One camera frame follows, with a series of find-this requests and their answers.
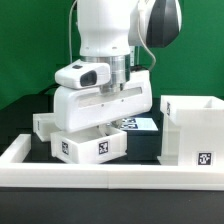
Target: black surface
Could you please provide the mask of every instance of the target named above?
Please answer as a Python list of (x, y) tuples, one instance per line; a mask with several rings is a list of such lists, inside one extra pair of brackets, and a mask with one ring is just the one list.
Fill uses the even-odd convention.
[(80, 84), (82, 87), (93, 86), (97, 82), (96, 71), (89, 71), (81, 76)]
[(80, 69), (80, 68), (82, 68), (83, 66), (81, 66), (81, 65), (74, 65), (72, 68), (74, 68), (74, 69)]
[(141, 164), (148, 161), (150, 164), (157, 161), (157, 156), (161, 155), (163, 114), (160, 112), (160, 99), (154, 98), (151, 110), (136, 117), (152, 118), (158, 131), (127, 131), (128, 160), (141, 161)]
[[(1, 110), (1, 151), (19, 133), (32, 133), (32, 113), (46, 111), (52, 111), (52, 97), (47, 95), (25, 96)], [(157, 113), (153, 116), (160, 119)], [(32, 141), (38, 142), (35, 136)], [(60, 162), (49, 157), (48, 143), (42, 151), (35, 144), (28, 160)], [(130, 161), (123, 157), (119, 162)], [(224, 192), (0, 188), (1, 224), (222, 224), (223, 208)]]

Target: green wall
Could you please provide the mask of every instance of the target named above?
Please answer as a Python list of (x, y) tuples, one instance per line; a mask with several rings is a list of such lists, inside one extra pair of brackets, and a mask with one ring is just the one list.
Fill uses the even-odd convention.
[[(69, 63), (68, 14), (72, 0), (1, 0), (0, 108), (54, 82)], [(183, 27), (175, 42), (152, 49), (153, 96), (224, 96), (224, 2), (180, 0)], [(80, 39), (73, 26), (74, 55)], [(140, 62), (150, 64), (141, 50)]]

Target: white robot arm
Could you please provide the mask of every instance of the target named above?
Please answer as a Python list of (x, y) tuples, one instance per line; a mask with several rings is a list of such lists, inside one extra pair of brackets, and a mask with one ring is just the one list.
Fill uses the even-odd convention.
[(130, 72), (130, 46), (171, 43), (178, 0), (78, 0), (77, 10), (81, 60), (55, 75), (56, 125), (74, 132), (148, 111), (149, 72)]

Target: white container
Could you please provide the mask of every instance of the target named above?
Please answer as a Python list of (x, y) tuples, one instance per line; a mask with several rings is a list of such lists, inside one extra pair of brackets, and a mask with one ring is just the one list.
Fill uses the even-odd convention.
[(162, 96), (163, 165), (224, 166), (224, 101)]
[(98, 164), (126, 155), (127, 133), (110, 126), (51, 134), (52, 156), (66, 163)]
[(53, 113), (33, 115), (33, 132), (38, 135), (42, 142), (50, 141), (50, 134), (57, 131), (60, 129), (55, 125)]

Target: white plastic casing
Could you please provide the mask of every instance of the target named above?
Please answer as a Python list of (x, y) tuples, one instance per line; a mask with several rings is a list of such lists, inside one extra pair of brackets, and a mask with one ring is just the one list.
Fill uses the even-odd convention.
[(130, 30), (129, 30), (129, 44), (132, 46), (141, 46), (138, 35), (138, 20), (140, 19), (140, 34), (144, 42), (146, 42), (147, 29), (151, 12), (156, 0), (150, 0), (148, 3), (144, 3), (144, 8), (139, 12), (138, 2), (139, 0), (130, 0), (131, 12), (130, 12)]
[(130, 53), (129, 3), (130, 0), (78, 0), (80, 55), (113, 57)]
[(150, 110), (149, 72), (131, 73), (121, 92), (102, 95), (99, 87), (73, 90), (59, 87), (54, 97), (55, 122), (63, 131), (74, 132)]
[(100, 86), (110, 81), (110, 66), (107, 63), (87, 63), (77, 60), (65, 68), (60, 69), (55, 74), (55, 81), (65, 87), (72, 89), (83, 89), (90, 86), (81, 85), (81, 77), (90, 71), (95, 71), (97, 80), (94, 86)]
[(31, 149), (31, 135), (20, 134), (0, 157), (0, 164), (22, 163)]

